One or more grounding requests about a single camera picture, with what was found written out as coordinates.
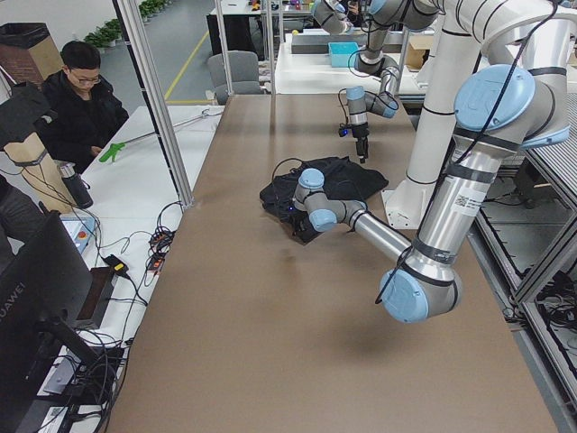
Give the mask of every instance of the person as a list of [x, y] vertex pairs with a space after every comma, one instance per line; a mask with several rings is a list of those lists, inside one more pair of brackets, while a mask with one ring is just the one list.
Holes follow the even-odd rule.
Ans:
[[26, 243], [41, 227], [44, 218], [30, 197], [0, 175], [0, 273], [14, 259], [8, 237]]
[[339, 3], [346, 10], [346, 17], [353, 24], [353, 27], [362, 27], [362, 14], [359, 0], [341, 0]]
[[112, 85], [100, 75], [100, 53], [82, 41], [61, 52], [62, 70], [49, 75], [41, 91], [58, 118], [38, 135], [55, 160], [75, 163], [83, 172], [128, 119]]

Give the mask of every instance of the blue container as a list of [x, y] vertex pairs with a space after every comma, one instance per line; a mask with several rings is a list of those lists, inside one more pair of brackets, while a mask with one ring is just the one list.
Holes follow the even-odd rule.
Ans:
[[355, 56], [351, 54], [359, 50], [357, 42], [328, 42], [328, 54], [333, 68], [354, 68]]

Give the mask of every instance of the computer monitor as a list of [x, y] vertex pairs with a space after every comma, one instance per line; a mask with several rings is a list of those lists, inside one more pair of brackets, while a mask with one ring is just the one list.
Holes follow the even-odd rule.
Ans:
[[54, 212], [0, 275], [0, 431], [18, 429], [63, 344], [97, 359], [73, 330], [91, 283]]

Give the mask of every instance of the gray chair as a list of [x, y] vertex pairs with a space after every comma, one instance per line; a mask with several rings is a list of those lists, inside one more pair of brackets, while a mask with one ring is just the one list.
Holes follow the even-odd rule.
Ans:
[[[259, 84], [259, 58], [251, 51], [228, 51], [231, 63], [231, 81], [233, 91], [239, 95], [258, 95], [263, 93]], [[219, 105], [226, 104], [228, 88], [224, 74], [222, 54], [216, 54], [208, 59], [208, 71], [215, 87], [216, 101]]]

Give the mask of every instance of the green toy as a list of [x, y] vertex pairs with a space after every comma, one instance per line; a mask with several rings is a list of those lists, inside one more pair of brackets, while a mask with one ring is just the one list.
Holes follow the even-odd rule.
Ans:
[[100, 162], [106, 162], [110, 158], [112, 158], [112, 162], [114, 162], [116, 160], [116, 154], [119, 153], [124, 148], [125, 145], [126, 145], [126, 143], [112, 143], [112, 144], [110, 144], [110, 147], [108, 148], [108, 150], [98, 160]]

